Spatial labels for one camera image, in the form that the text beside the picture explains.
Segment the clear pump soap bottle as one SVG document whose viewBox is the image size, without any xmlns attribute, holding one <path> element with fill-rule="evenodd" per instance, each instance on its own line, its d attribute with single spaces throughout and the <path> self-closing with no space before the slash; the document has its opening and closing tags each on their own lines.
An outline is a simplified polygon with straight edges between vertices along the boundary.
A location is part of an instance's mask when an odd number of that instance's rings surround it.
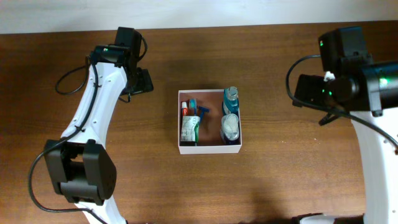
<svg viewBox="0 0 398 224">
<path fill-rule="evenodd" d="M 227 114 L 221 119 L 220 135 L 226 145 L 236 144 L 240 137 L 239 117 L 234 114 Z"/>
</svg>

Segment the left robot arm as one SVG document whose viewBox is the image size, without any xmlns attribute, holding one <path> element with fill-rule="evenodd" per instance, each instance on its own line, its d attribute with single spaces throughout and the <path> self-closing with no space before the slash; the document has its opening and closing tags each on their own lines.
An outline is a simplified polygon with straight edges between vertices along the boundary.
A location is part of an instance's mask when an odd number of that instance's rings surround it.
<svg viewBox="0 0 398 224">
<path fill-rule="evenodd" d="M 90 223 L 126 223 L 113 192 L 117 171 L 106 152 L 106 136 L 116 103 L 123 96 L 153 91 L 146 69 L 138 67 L 147 49 L 133 28 L 119 27 L 114 43 L 98 45 L 86 58 L 86 89 L 59 140 L 48 140 L 45 159 L 56 194 L 75 204 Z"/>
</svg>

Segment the small toothpaste tube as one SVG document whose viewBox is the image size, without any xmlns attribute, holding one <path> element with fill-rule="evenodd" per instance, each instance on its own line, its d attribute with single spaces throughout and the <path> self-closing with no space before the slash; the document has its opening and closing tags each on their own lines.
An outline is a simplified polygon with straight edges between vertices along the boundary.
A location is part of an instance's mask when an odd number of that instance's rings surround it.
<svg viewBox="0 0 398 224">
<path fill-rule="evenodd" d="M 181 115 L 182 116 L 188 115 L 188 104 L 186 101 L 181 102 Z"/>
</svg>

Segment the blue disposable razor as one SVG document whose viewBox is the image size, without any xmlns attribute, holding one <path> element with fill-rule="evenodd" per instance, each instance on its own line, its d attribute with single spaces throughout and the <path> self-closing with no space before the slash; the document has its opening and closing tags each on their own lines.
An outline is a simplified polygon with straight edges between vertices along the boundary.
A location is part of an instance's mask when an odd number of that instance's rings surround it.
<svg viewBox="0 0 398 224">
<path fill-rule="evenodd" d="M 209 112 L 210 112 L 210 109 L 209 109 L 209 108 L 202 107 L 202 106 L 199 106 L 198 109 L 199 109 L 199 111 L 200 111 L 200 115 L 199 115 L 199 117 L 200 117 L 200 122 L 202 122 L 202 121 L 203 121 L 204 115 L 205 115 L 206 113 L 209 113 Z"/>
</svg>

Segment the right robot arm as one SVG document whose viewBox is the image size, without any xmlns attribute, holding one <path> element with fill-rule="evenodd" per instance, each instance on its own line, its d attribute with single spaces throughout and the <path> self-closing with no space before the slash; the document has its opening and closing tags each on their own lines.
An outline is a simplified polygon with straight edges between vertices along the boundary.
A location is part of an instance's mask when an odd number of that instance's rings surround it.
<svg viewBox="0 0 398 224">
<path fill-rule="evenodd" d="M 358 216 L 309 213 L 292 223 L 397 223 L 397 62 L 373 60 L 360 27 L 318 38 L 324 76 L 301 74 L 292 104 L 324 111 L 324 126 L 351 120 L 359 142 L 366 210 Z"/>
</svg>

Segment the blue white toothbrush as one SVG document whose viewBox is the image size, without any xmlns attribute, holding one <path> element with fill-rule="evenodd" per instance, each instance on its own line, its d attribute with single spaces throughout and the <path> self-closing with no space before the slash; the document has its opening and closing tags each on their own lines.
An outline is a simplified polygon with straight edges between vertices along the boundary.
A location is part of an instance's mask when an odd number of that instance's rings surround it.
<svg viewBox="0 0 398 224">
<path fill-rule="evenodd" d="M 197 99 L 196 98 L 189 99 L 189 108 L 193 111 L 193 115 L 196 116 L 197 115 Z"/>
</svg>

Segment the green white soap packet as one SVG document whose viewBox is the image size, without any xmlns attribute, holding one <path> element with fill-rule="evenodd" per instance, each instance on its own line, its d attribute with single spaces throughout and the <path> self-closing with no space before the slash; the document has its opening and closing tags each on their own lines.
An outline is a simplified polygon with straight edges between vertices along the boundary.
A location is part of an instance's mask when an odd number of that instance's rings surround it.
<svg viewBox="0 0 398 224">
<path fill-rule="evenodd" d="M 184 116 L 182 118 L 180 141 L 187 146 L 196 146 L 199 140 L 199 116 Z"/>
</svg>

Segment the blue mouthwash bottle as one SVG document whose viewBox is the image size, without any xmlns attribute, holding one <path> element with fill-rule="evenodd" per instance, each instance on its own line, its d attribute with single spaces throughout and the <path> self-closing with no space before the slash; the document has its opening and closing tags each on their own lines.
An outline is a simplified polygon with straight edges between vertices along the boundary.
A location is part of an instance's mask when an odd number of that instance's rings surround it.
<svg viewBox="0 0 398 224">
<path fill-rule="evenodd" d="M 235 86 L 224 89 L 222 112 L 224 115 L 239 115 L 238 89 Z"/>
</svg>

